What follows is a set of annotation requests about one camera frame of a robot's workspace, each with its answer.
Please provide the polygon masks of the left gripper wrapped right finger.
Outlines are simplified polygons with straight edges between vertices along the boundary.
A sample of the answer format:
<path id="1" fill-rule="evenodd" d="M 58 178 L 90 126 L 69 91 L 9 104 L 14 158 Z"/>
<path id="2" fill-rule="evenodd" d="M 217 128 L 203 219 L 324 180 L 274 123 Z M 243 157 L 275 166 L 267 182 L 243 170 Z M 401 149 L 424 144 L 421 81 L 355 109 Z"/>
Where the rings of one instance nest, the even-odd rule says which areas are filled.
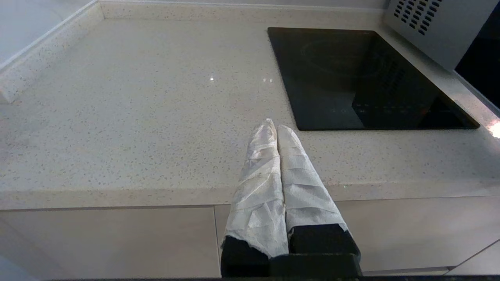
<path id="1" fill-rule="evenodd" d="M 348 225 L 297 134 L 280 125 L 277 141 L 290 251 L 293 254 L 348 254 L 359 259 L 361 252 Z"/>

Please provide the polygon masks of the left gripper wrapped left finger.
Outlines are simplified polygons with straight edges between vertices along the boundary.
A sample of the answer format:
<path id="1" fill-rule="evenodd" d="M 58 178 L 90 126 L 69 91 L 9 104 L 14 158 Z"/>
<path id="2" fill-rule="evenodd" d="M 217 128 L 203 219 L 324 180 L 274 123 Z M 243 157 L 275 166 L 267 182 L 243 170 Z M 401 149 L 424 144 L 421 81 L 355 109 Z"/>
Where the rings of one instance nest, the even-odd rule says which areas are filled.
<path id="1" fill-rule="evenodd" d="M 255 127 L 231 203 L 220 254 L 222 277 L 269 276 L 273 258 L 289 254 L 284 194 L 271 119 Z"/>

